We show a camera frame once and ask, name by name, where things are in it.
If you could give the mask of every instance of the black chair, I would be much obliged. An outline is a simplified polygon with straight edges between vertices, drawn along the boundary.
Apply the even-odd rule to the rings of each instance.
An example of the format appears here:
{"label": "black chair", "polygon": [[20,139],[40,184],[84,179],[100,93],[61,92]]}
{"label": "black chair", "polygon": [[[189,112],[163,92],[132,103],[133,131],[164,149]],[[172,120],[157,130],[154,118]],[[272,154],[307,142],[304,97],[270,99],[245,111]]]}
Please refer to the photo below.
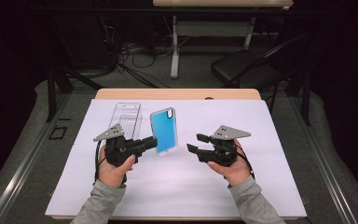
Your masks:
{"label": "black chair", "polygon": [[241,49],[212,63],[212,73],[224,83],[223,88],[246,88],[265,91],[272,86],[269,112],[272,112],[279,83],[299,70],[301,47],[306,46],[310,35],[303,34],[260,56]]}

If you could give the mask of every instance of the white paper sheet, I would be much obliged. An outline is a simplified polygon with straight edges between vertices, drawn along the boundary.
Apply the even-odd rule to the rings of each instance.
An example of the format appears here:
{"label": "white paper sheet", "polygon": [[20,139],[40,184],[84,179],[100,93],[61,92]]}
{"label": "white paper sheet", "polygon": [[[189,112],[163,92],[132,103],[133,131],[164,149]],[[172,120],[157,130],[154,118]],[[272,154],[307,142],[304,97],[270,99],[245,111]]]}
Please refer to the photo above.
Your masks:
{"label": "white paper sheet", "polygon": [[264,101],[254,100],[93,100],[75,140],[47,216],[73,217],[90,196],[96,143],[109,128],[116,103],[141,103],[139,138],[152,135],[149,115],[173,107],[178,150],[159,157],[147,150],[128,172],[127,192],[113,217],[239,217],[227,181],[187,151],[186,143],[213,149],[196,134],[212,135],[220,125],[252,134],[240,138],[262,193],[281,217],[305,217],[303,203]]}

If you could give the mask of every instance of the dark background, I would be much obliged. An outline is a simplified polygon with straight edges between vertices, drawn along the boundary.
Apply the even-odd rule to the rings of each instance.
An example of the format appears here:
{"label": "dark background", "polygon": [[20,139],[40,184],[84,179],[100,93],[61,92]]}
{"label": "dark background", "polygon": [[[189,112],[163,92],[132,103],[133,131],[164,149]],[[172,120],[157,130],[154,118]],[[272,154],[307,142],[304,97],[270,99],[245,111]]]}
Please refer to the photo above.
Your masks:
{"label": "dark background", "polygon": [[[90,0],[43,2],[45,6],[92,7]],[[152,1],[111,1],[115,7],[151,7]],[[320,42],[313,46],[311,89],[324,101],[337,153],[358,181],[358,1],[295,1],[296,8],[329,7],[331,20],[313,24]],[[153,16],[128,16],[120,21],[121,35],[145,46],[154,43]],[[115,46],[103,42],[97,16],[55,16],[53,26],[37,27],[46,34],[57,60],[75,70],[114,69]],[[14,1],[0,1],[0,169],[33,109],[34,87],[47,78],[48,59],[34,38],[32,22]],[[301,29],[298,23],[293,29]]]}

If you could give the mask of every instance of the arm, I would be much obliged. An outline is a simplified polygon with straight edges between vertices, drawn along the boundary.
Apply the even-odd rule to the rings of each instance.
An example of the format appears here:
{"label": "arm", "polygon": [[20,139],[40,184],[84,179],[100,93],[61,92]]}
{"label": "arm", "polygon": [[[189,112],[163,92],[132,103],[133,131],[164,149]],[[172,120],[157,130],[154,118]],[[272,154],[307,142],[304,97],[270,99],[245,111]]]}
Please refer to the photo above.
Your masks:
{"label": "arm", "polygon": [[[235,140],[235,145],[237,146],[237,151],[245,156],[241,150],[241,144],[237,140]],[[236,161],[229,167],[220,166],[212,161],[209,161],[208,165],[228,181],[228,189],[234,198],[243,221],[247,224],[284,223],[272,205],[261,194],[261,188],[250,176],[250,169],[246,161],[237,157]]]}
{"label": "arm", "polygon": [[97,180],[91,196],[71,223],[107,223],[124,196],[126,189],[114,189]]}
{"label": "arm", "polygon": [[132,169],[135,156],[128,157],[121,166],[116,167],[104,159],[104,149],[102,147],[100,150],[99,179],[94,184],[91,196],[71,223],[107,223],[124,196],[126,186],[121,182],[124,174]]}
{"label": "arm", "polygon": [[274,207],[261,194],[261,188],[251,176],[239,185],[229,188],[229,191],[240,211],[242,220],[247,224],[284,223]]}

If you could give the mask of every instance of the black cable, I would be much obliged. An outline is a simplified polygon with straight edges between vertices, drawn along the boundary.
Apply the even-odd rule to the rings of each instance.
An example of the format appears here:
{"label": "black cable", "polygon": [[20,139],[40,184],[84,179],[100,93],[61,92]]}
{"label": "black cable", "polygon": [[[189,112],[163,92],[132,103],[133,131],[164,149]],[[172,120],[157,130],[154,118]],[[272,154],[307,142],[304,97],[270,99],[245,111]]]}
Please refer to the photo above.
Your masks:
{"label": "black cable", "polygon": [[129,73],[131,76],[133,76],[135,79],[137,79],[138,81],[144,83],[146,86],[150,86],[152,88],[159,88],[159,86],[157,86],[156,84],[152,83],[151,81],[147,80],[145,77],[142,77],[142,75],[144,76],[148,76],[148,77],[151,77],[153,79],[155,79],[159,84],[161,84],[162,86],[166,87],[166,88],[169,88],[169,86],[167,86],[166,84],[162,83],[161,81],[159,81],[157,78],[151,76],[151,75],[148,75],[147,73],[144,73],[144,72],[140,72],[140,71],[137,71],[137,70],[133,70],[133,69],[130,69],[129,67],[127,67],[126,65],[122,64],[122,63],[119,63],[117,65],[118,67],[122,68],[123,71],[126,71],[127,73]]}
{"label": "black cable", "polygon": [[167,45],[164,48],[160,48],[162,49],[161,52],[157,53],[157,56],[167,56],[173,49],[173,43],[172,43],[172,39],[170,38],[169,41],[167,41]]}
{"label": "black cable", "polygon": [[153,55],[152,55],[152,56],[153,56],[153,61],[152,61],[150,64],[145,65],[145,66],[140,66],[140,65],[135,64],[135,61],[133,60],[133,59],[135,58],[135,55],[137,55],[137,54],[133,54],[133,55],[132,55],[131,62],[132,62],[132,64],[133,64],[135,67],[138,67],[138,68],[150,67],[150,66],[153,65],[154,62],[156,61],[156,55],[153,54]]}
{"label": "black cable", "polygon": [[99,178],[99,174],[100,174],[100,163],[98,162],[100,156],[100,145],[101,145],[101,141],[98,142],[97,149],[95,150],[95,175],[94,175],[94,183],[92,185],[94,185],[95,182],[97,182],[97,179]]}
{"label": "black cable", "polygon": [[[238,148],[243,152],[243,154],[245,154],[245,152],[243,151],[242,147],[237,146],[237,145],[235,145],[235,147],[238,147]],[[246,161],[246,163],[247,163],[248,166],[249,166],[249,172],[250,172],[251,176],[255,179],[255,172],[253,171],[252,165],[251,165],[251,163],[248,161],[248,158],[247,158],[246,156],[243,156],[243,155],[240,154],[239,152],[237,152],[237,155],[238,155],[239,157],[241,157],[244,161]]]}
{"label": "black cable", "polygon": [[[130,51],[130,48],[129,48],[128,44],[123,44],[123,46],[124,46],[124,50],[126,50],[126,52],[129,52],[129,51]],[[119,55],[120,55],[121,58],[122,58],[122,63],[126,62],[126,61],[130,58],[130,54],[125,54],[125,53],[123,53],[123,51],[121,51],[121,52],[119,53]]]}
{"label": "black cable", "polygon": [[312,222],[310,221],[309,217],[304,217],[310,224],[312,224]]}
{"label": "black cable", "polygon": [[106,160],[106,157],[103,158],[103,159],[100,161],[100,163],[98,163],[98,167],[100,167],[101,163],[103,163],[105,160]]}

